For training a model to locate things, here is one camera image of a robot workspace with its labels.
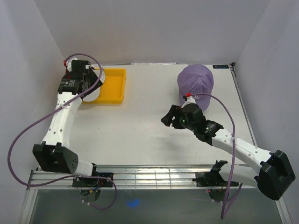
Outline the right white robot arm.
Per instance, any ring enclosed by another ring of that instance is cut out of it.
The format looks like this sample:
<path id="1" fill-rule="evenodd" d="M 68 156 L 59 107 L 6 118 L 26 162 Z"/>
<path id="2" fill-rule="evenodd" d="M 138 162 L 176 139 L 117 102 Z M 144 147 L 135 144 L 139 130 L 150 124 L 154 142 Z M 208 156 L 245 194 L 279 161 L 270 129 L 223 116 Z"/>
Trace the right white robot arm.
<path id="1" fill-rule="evenodd" d="M 240 138 L 234 138 L 222 125 L 206 119 L 195 103 L 182 107 L 172 105 L 161 122 L 175 129 L 188 129 L 198 140 L 243 161 L 249 169 L 239 174 L 239 183 L 257 187 L 269 199 L 279 200 L 296 179 L 286 153 L 281 150 L 264 150 Z"/>

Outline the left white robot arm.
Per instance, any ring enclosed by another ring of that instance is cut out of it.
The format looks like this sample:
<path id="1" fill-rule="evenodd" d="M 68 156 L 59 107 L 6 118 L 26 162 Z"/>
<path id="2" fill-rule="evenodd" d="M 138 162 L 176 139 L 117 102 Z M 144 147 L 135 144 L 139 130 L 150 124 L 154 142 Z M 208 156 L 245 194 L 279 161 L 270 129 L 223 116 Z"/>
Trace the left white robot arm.
<path id="1" fill-rule="evenodd" d="M 71 128 L 86 90 L 100 88 L 97 74 L 87 60 L 73 58 L 58 87 L 56 110 L 48 131 L 40 144 L 33 146 L 33 155 L 43 171 L 79 175 L 88 186 L 99 182 L 94 165 L 81 161 L 70 150 Z"/>

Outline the purple baseball cap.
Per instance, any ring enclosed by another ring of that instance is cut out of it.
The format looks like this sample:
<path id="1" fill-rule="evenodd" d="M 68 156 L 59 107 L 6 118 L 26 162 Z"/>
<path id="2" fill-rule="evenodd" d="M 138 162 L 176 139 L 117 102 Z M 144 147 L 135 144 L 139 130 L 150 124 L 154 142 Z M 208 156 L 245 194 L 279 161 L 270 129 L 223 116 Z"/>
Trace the purple baseball cap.
<path id="1" fill-rule="evenodd" d="M 188 65 L 179 73 L 177 84 L 181 105 L 185 102 L 183 96 L 190 93 L 202 111 L 209 107 L 211 97 L 203 94 L 212 94 L 214 77 L 208 67 L 202 64 Z"/>

